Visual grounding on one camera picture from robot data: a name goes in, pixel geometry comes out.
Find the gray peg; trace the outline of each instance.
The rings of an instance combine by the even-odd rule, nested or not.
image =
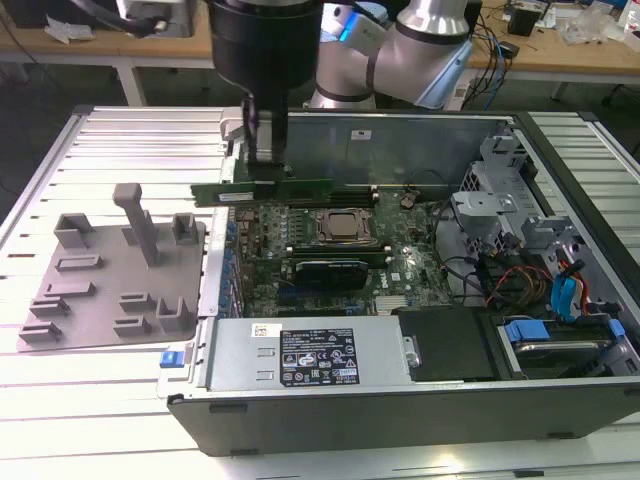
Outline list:
[[[124,209],[147,266],[152,267],[158,261],[158,247],[153,224],[149,225],[145,218],[140,198],[142,188],[139,183],[119,183],[113,191],[113,203]]]

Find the motherboard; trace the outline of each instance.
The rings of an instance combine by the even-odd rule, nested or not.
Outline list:
[[[430,205],[407,196],[383,189],[371,208],[236,207],[243,316],[388,315],[450,304]]]

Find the cpu socket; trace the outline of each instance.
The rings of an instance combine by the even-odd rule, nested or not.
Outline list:
[[[320,243],[361,242],[372,240],[369,213],[357,208],[326,210],[317,215],[317,238]]]

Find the green circuit board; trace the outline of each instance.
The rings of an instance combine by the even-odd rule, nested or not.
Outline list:
[[[244,316],[388,314],[388,310],[379,308],[387,305],[381,297],[390,297],[394,305],[403,299],[406,305],[451,303],[449,285],[429,243],[427,205],[402,209],[404,194],[402,189],[381,190],[375,208],[334,210],[353,212],[366,220],[371,238],[361,245],[390,247],[384,254],[386,268],[370,268],[364,287],[352,291],[305,292],[293,284],[296,260],[290,258],[287,247],[317,245],[318,224],[326,209],[275,204],[237,209]]]

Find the white sticker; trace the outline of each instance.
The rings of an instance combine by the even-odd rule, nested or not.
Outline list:
[[[279,337],[282,330],[281,323],[252,323],[252,337]]]
[[[248,202],[253,200],[253,192],[219,193],[221,202]]]
[[[371,140],[371,130],[351,130],[351,140]]]

